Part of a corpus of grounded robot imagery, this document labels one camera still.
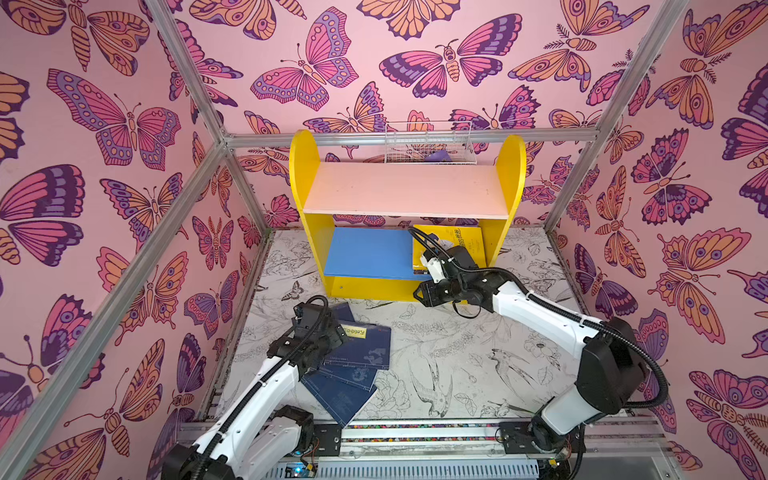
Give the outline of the yellow cartoon book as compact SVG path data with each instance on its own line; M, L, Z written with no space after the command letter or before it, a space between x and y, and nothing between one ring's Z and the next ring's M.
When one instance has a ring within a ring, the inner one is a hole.
M446 250L456 246L465 247L479 267L487 266L483 235L479 227L416 225L416 228L440 243ZM425 255L426 248L417 240L413 240L412 246L413 272L425 274L427 268L422 264L421 257Z

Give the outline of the navy book yellow label top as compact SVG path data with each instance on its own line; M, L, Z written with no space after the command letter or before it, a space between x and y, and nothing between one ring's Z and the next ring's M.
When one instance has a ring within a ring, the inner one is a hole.
M341 325L347 339L325 357L325 364L377 370L390 368L390 327L345 321L342 321Z

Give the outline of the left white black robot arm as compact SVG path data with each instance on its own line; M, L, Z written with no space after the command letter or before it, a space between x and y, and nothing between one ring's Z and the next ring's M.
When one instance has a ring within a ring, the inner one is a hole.
M192 445L170 450L162 479L259 479L283 456L309 448L312 415L293 407L278 415L277 407L347 335L323 295L293 311L291 326L270 344L245 392Z

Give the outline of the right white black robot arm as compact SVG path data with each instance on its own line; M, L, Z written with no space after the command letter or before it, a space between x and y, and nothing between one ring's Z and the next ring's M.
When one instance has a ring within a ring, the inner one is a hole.
M422 305L475 305L533 329L577 361L574 384L544 404L525 430L536 450L555 453L589 424L668 400L661 365L623 319L600 321L567 309L528 289L509 270L478 266L463 246L447 249L416 227L408 232L423 247L420 262L430 275L413 293Z

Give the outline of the navy book bottom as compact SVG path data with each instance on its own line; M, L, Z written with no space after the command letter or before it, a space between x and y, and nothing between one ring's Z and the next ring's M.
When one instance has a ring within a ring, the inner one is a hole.
M378 390L376 386L370 390L358 388L319 372L305 376L301 383L342 428L355 419Z

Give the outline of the yellow wooden bookshelf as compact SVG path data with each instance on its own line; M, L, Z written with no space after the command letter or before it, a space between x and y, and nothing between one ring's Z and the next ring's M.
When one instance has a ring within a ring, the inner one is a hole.
M523 139L508 136L493 165L326 162L312 133L291 143L292 195L325 293L406 302L424 281L403 229L339 227L338 215L475 219L495 265L526 180Z

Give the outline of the small green circuit board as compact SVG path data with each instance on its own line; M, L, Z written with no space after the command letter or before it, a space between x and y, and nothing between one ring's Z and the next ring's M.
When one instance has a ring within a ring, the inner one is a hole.
M313 479L317 475L317 464L293 462L287 463L284 469L285 479Z

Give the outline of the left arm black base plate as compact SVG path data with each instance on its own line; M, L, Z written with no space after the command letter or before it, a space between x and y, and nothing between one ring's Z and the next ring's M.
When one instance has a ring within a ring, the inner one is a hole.
M311 454L314 457L338 457L341 453L343 428L338 424L316 423Z

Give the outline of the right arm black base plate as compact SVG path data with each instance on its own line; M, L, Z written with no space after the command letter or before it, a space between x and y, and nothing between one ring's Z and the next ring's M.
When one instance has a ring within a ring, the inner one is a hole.
M507 454L565 457L585 450L579 428L560 435L535 419L501 422L497 428L496 439Z

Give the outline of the aluminium mounting rail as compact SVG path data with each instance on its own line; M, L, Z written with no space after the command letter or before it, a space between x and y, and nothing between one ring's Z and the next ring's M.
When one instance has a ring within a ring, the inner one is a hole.
M508 419L358 421L343 428L338 457L309 448L283 456L259 479L285 479L287 463L317 464L313 479L683 479L672 447L650 417L606 418L582 433L585 450L565 457L507 454L497 442ZM190 446L206 426L182 426Z

